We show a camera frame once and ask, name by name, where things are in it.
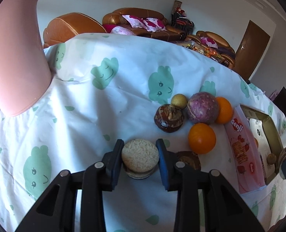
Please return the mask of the pink white cushion right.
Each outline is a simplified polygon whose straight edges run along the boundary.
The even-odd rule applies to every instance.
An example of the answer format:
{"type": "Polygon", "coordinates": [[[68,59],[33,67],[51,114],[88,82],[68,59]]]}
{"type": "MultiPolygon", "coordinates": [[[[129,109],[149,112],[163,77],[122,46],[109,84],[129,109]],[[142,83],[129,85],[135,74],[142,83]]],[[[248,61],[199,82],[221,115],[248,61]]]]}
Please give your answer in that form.
{"type": "Polygon", "coordinates": [[[146,18],[143,19],[144,24],[146,25],[146,30],[148,32],[161,32],[166,31],[164,23],[157,18],[146,18]]]}

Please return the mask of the brown leather long sofa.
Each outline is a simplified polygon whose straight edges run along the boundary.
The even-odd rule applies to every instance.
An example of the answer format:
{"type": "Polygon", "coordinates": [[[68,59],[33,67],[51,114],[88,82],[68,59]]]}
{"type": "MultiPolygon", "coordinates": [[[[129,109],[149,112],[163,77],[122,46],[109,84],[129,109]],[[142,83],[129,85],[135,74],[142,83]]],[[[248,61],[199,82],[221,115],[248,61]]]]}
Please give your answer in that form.
{"type": "Polygon", "coordinates": [[[163,41],[180,41],[186,38],[186,33],[170,26],[160,12],[149,9],[134,7],[117,9],[105,15],[102,24],[120,26],[137,36],[163,41]]]}

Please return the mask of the brown-yellow fruit front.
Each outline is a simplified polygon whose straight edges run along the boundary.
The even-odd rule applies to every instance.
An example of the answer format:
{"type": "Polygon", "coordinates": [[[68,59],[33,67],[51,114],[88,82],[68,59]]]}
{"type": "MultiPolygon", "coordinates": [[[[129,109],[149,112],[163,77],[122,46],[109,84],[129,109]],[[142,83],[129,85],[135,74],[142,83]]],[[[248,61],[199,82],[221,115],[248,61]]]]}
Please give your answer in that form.
{"type": "Polygon", "coordinates": [[[269,165],[275,165],[277,162],[277,156],[273,153],[268,154],[267,156],[267,163],[269,165]]]}

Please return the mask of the wooden coffee table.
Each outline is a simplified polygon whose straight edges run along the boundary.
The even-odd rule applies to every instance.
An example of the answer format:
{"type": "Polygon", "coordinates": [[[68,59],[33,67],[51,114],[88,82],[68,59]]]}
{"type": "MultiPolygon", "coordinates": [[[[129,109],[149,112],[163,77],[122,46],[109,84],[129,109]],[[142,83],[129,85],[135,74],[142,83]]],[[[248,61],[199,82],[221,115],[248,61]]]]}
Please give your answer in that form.
{"type": "Polygon", "coordinates": [[[210,59],[213,59],[214,61],[217,61],[218,63],[223,63],[225,61],[225,58],[222,57],[214,48],[206,47],[193,40],[173,41],[172,43],[196,51],[210,59]]]}

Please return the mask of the pink electric kettle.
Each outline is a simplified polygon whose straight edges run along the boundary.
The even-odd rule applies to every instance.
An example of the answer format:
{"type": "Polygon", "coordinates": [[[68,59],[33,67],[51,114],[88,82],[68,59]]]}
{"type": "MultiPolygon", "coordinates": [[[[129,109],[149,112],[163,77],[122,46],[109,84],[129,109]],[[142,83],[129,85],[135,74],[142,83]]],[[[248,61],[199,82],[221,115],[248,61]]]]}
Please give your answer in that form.
{"type": "Polygon", "coordinates": [[[38,0],[0,4],[0,110],[17,116],[33,106],[51,84],[38,28],[38,0]]]}

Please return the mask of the white tablecloth green clouds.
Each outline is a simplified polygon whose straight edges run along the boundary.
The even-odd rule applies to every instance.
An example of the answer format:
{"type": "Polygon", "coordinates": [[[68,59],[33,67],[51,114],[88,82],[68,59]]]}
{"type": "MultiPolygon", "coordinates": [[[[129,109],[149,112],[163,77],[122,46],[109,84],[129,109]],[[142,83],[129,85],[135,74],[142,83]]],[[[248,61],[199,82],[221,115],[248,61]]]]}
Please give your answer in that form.
{"type": "MultiPolygon", "coordinates": [[[[0,111],[0,224],[15,231],[49,183],[64,170],[85,170],[114,148],[117,139],[164,140],[170,151],[189,150],[192,123],[174,133],[154,123],[159,106],[175,94],[209,92],[256,108],[279,134],[284,114],[263,91],[236,72],[176,44],[150,38],[82,34],[44,50],[54,77],[43,97],[16,117],[0,111]]],[[[286,215],[286,181],[242,198],[268,230],[286,215]]],[[[176,192],[167,192],[157,170],[134,180],[122,170],[104,193],[107,231],[173,231],[176,192]]]]}

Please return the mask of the pink biscuit tin box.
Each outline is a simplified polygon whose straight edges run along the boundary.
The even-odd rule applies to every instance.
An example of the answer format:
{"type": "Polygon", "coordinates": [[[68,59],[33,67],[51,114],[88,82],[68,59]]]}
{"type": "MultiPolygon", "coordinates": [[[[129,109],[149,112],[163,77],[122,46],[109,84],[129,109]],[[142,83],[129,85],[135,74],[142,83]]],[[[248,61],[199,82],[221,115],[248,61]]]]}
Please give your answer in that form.
{"type": "Polygon", "coordinates": [[[273,119],[240,104],[225,129],[233,152],[239,192],[244,194],[268,185],[279,173],[278,159],[283,149],[273,119]],[[270,153],[277,156],[275,165],[267,163],[270,153]]]}

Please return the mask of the light pink pillow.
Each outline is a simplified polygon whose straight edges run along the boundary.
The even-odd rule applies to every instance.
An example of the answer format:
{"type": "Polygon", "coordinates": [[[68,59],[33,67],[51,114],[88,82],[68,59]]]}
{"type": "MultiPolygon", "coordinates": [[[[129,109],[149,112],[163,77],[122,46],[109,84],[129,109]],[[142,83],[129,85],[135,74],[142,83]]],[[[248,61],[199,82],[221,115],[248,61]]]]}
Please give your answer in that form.
{"type": "Polygon", "coordinates": [[[126,35],[126,36],[135,36],[136,35],[131,30],[128,30],[127,28],[124,28],[121,26],[114,27],[110,33],[116,34],[116,35],[126,35]]]}

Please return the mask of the purple passion fruit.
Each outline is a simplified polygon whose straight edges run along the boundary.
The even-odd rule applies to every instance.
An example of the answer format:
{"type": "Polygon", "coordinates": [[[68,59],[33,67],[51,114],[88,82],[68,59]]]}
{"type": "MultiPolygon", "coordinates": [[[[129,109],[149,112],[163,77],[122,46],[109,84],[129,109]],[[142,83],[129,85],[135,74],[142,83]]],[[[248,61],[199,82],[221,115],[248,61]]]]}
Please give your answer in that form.
{"type": "Polygon", "coordinates": [[[216,97],[208,92],[198,92],[191,96],[187,106],[188,119],[193,123],[210,125],[219,115],[219,104],[216,97]]]}

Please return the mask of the small yellow-green fruit back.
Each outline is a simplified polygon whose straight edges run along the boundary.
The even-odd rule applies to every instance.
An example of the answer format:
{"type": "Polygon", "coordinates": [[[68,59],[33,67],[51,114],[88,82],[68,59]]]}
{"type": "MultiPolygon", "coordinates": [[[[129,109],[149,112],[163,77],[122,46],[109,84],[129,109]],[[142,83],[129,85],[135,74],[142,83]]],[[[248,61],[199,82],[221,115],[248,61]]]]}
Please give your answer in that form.
{"type": "Polygon", "coordinates": [[[171,99],[171,105],[180,109],[185,109],[188,103],[188,99],[183,94],[176,94],[171,99]]]}

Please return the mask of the dark mangosteen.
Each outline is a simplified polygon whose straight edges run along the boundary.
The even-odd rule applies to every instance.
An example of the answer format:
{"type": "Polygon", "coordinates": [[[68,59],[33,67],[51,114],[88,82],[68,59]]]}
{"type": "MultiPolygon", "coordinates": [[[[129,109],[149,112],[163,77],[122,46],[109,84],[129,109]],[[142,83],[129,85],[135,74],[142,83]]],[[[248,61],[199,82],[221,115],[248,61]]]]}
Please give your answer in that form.
{"type": "Polygon", "coordinates": [[[157,109],[154,122],[162,131],[172,133],[182,127],[184,118],[182,109],[170,104],[164,104],[157,109]]]}
{"type": "Polygon", "coordinates": [[[201,162],[199,157],[193,151],[179,151],[176,153],[178,161],[182,161],[185,164],[192,167],[194,170],[201,170],[201,162]]]}

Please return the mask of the orange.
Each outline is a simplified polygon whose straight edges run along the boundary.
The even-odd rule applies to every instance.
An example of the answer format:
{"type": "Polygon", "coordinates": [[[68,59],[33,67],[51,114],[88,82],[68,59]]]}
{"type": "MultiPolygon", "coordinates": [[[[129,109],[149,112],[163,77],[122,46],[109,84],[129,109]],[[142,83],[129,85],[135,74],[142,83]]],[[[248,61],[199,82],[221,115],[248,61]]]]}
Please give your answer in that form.
{"type": "Polygon", "coordinates": [[[196,154],[207,154],[216,145],[215,132],[209,125],[196,123],[191,127],[188,134],[190,149],[196,154]]]}
{"type": "Polygon", "coordinates": [[[234,110],[231,106],[231,103],[224,97],[216,97],[216,100],[219,105],[219,115],[215,120],[217,124],[226,124],[228,123],[234,113],[234,110]]]}

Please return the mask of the dark mangosteen front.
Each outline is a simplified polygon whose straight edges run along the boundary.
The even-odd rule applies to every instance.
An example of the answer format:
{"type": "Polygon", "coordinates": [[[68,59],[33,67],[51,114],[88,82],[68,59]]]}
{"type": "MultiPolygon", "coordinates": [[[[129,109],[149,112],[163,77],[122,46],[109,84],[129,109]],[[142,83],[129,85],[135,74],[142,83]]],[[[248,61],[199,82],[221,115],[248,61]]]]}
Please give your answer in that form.
{"type": "Polygon", "coordinates": [[[193,151],[179,151],[176,153],[178,161],[182,161],[185,164],[192,167],[194,170],[201,170],[201,162],[199,157],[193,151]]]}

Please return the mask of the dark mangosteen back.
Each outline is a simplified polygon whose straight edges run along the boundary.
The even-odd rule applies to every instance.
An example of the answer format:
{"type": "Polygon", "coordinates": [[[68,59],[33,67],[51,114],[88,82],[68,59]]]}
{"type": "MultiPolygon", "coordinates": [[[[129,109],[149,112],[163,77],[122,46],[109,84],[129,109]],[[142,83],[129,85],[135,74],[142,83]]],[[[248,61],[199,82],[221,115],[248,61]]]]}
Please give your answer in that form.
{"type": "Polygon", "coordinates": [[[172,133],[182,127],[184,118],[182,109],[170,104],[164,104],[157,109],[154,122],[162,131],[172,133]]]}

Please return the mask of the pink white cushion left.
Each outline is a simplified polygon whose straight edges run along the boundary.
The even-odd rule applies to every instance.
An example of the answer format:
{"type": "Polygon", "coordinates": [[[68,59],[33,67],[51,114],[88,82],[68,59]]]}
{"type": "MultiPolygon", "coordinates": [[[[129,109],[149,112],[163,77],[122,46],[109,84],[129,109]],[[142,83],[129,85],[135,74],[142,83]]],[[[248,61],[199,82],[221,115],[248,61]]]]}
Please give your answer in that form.
{"type": "Polygon", "coordinates": [[[143,19],[133,15],[123,15],[122,17],[126,19],[128,23],[130,23],[132,28],[142,28],[147,30],[146,24],[144,23],[143,19]]]}

